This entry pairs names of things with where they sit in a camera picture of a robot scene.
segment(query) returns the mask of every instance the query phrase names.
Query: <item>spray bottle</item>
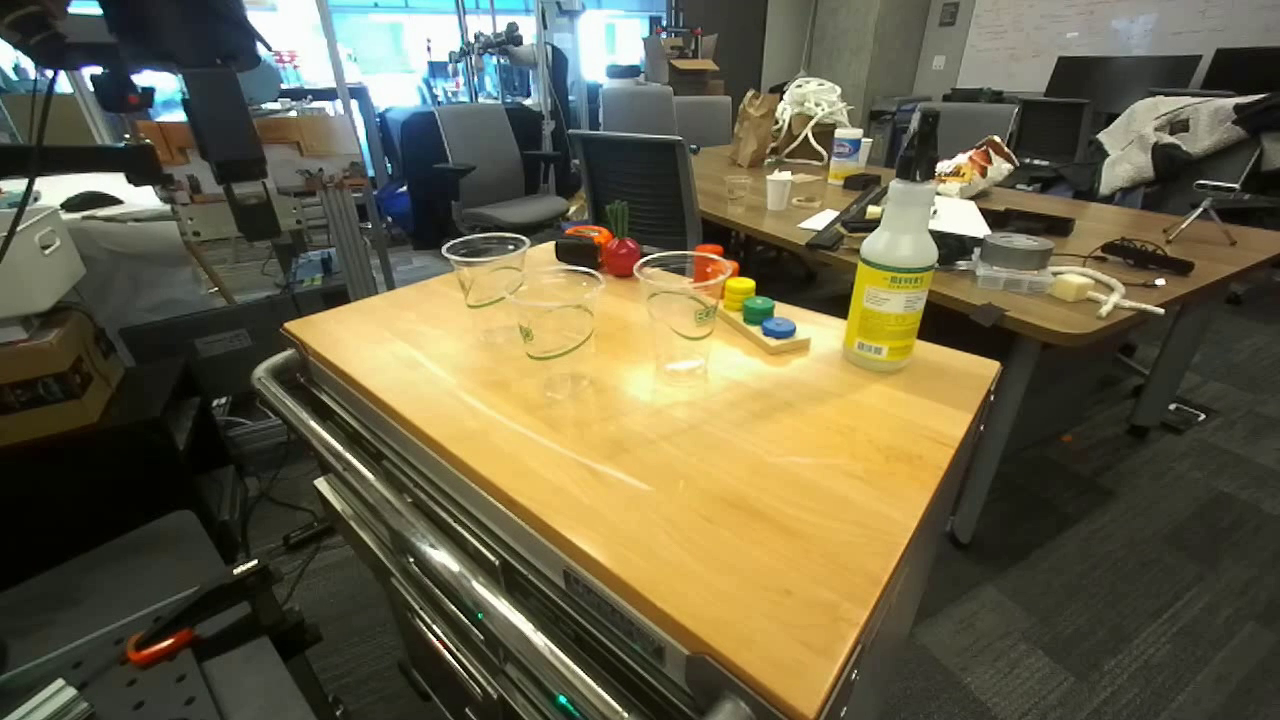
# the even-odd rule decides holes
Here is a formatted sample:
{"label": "spray bottle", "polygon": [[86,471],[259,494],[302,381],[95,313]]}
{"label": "spray bottle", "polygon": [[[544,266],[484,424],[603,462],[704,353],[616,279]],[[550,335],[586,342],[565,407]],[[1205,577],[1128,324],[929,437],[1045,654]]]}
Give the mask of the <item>spray bottle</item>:
{"label": "spray bottle", "polygon": [[929,235],[931,175],[936,112],[921,108],[897,180],[888,180],[878,229],[861,242],[845,328],[845,356],[861,369],[897,371],[910,360],[936,270],[936,242]]}

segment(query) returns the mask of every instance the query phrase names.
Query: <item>wooden table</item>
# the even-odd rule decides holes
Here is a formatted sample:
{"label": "wooden table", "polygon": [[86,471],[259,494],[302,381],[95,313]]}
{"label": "wooden table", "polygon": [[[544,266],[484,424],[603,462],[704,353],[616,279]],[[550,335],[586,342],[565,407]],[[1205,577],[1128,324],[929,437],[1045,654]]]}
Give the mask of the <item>wooden table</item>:
{"label": "wooden table", "polygon": [[791,315],[809,353],[766,356],[720,328],[712,377],[667,388],[640,286],[608,279],[577,404],[538,397],[452,274],[291,319],[286,335],[654,626],[782,714],[820,714],[996,364],[921,342],[907,371],[873,377],[841,360],[841,319]]}
{"label": "wooden table", "polygon": [[[733,233],[745,233],[747,238],[762,238],[776,247],[804,250],[804,238],[810,238],[810,229],[800,229],[804,217],[820,206],[845,206],[854,201],[854,192],[831,189],[820,180],[820,169],[796,169],[800,180],[791,206],[787,213],[766,213],[762,206],[762,169],[737,169],[729,159],[729,148],[704,148],[693,164],[695,175],[695,201],[704,219],[722,223]],[[1174,217],[1160,213],[1134,213],[1134,206],[1115,206],[1115,204],[1085,204],[1085,201],[1065,201],[1065,194],[1037,194],[1037,192],[1010,192],[996,189],[982,194],[982,206],[1023,206],[1023,213],[1045,213],[1045,217],[1069,217],[1077,219],[1073,235],[1057,242],[1057,250],[1073,262],[1095,250],[1104,238],[1132,235],[1132,238],[1165,238],[1165,229],[1174,223]],[[1160,356],[1153,364],[1153,377],[1144,385],[1144,397],[1132,410],[1132,429],[1148,430],[1160,424],[1168,410],[1184,369],[1191,364],[1205,328],[1211,319],[1211,299],[1228,291],[1233,279],[1246,274],[1250,266],[1265,266],[1280,254],[1280,233],[1267,229],[1240,229],[1233,223],[1234,242],[1223,238],[1221,229],[1194,223],[1184,233],[1170,250],[1184,258],[1194,258],[1191,274],[1168,274],[1165,286],[1132,286],[1132,299],[1148,299],[1168,309],[1170,331],[1160,342]],[[831,262],[854,262],[854,250],[809,250],[815,258]],[[1153,270],[1134,270],[1125,262],[1104,262],[1100,270],[1139,284],[1153,279]],[[955,537],[971,538],[982,494],[991,486],[991,475],[1002,460],[1008,430],[1017,424],[1017,410],[1023,404],[1023,390],[1037,377],[1039,353],[1045,346],[1095,346],[1107,340],[1121,340],[1132,331],[1139,313],[1110,313],[1095,315],[1095,304],[1058,304],[1048,295],[1023,295],[1023,291],[1001,291],[1001,286],[978,286],[971,274],[958,270],[936,270],[936,286],[929,295],[938,309],[978,315],[991,328],[1002,328],[1017,335],[1010,353],[1002,356],[1002,377],[996,388],[996,407],[986,418],[986,430],[976,446],[971,475],[964,484],[958,515],[955,515]]]}

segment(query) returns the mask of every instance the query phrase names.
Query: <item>paper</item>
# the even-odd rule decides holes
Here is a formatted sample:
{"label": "paper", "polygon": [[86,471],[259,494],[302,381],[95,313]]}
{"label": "paper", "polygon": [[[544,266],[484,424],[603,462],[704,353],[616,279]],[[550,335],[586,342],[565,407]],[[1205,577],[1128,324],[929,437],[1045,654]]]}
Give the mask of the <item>paper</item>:
{"label": "paper", "polygon": [[800,229],[826,229],[841,213],[825,206],[800,219]]}
{"label": "paper", "polygon": [[929,229],[949,235],[991,235],[991,223],[982,219],[976,201],[964,194],[936,194]]}

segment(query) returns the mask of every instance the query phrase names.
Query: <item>orange object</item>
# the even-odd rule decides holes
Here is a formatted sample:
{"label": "orange object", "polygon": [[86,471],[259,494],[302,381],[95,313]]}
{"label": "orange object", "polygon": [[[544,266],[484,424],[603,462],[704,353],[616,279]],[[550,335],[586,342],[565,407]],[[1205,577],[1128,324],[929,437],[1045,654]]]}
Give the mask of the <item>orange object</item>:
{"label": "orange object", "polygon": [[733,254],[722,254],[722,242],[695,242],[695,250],[698,250],[698,254],[693,254],[693,274],[695,274],[695,279],[717,274],[717,262],[706,262],[706,254],[729,258],[729,274],[739,270],[739,262],[737,262]]}
{"label": "orange object", "polygon": [[611,229],[603,229],[603,223],[565,223],[565,235],[590,238],[597,250],[611,242]]}

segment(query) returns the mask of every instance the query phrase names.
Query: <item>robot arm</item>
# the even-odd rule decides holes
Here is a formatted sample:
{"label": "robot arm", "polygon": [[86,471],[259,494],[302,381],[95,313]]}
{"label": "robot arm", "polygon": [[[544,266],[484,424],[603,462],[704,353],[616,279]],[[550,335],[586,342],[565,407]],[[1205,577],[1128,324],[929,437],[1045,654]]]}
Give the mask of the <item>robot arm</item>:
{"label": "robot arm", "polygon": [[235,73],[257,69],[259,32],[238,0],[101,0],[105,14],[67,14],[67,0],[0,0],[0,36],[38,69],[164,69],[187,86],[187,122],[222,182],[246,238],[280,235],[269,159]]}

